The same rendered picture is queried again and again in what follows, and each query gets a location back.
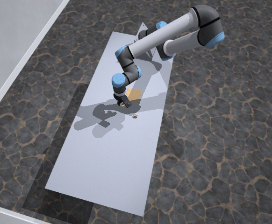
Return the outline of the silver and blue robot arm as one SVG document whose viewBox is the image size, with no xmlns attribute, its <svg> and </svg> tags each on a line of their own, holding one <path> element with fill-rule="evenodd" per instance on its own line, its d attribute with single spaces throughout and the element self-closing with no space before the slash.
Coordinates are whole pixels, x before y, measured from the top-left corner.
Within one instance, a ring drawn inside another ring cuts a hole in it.
<svg viewBox="0 0 272 224">
<path fill-rule="evenodd" d="M 171 38 L 192 28 L 199 30 L 180 37 Z M 224 31 L 218 12 L 207 5 L 197 5 L 190 8 L 189 12 L 167 24 L 161 21 L 148 30 L 139 32 L 138 41 L 123 46 L 115 52 L 124 73 L 117 73 L 112 77 L 114 94 L 119 96 L 128 108 L 132 104 L 125 95 L 126 86 L 138 80 L 142 73 L 134 64 L 133 59 L 156 47 L 162 61 L 175 57 L 174 53 L 201 46 L 210 48 L 224 40 Z"/>
</svg>

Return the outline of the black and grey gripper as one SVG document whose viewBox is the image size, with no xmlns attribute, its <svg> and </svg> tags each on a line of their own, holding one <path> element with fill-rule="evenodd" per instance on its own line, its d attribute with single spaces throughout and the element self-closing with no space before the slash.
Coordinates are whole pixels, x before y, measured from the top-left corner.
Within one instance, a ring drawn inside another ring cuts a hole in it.
<svg viewBox="0 0 272 224">
<path fill-rule="evenodd" d="M 115 94 L 114 95 L 114 98 L 117 100 L 117 104 L 122 107 L 122 100 L 119 98 L 119 96 L 116 96 Z"/>
</svg>

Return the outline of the tan flat mat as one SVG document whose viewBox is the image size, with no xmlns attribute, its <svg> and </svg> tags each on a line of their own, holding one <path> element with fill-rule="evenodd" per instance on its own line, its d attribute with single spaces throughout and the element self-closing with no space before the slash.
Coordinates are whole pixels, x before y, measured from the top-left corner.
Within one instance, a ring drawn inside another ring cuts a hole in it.
<svg viewBox="0 0 272 224">
<path fill-rule="evenodd" d="M 129 101 L 138 102 L 139 103 L 140 96 L 141 96 L 141 90 L 136 90 L 136 89 L 130 89 L 130 88 L 128 88 L 126 96 L 129 99 Z"/>
</svg>

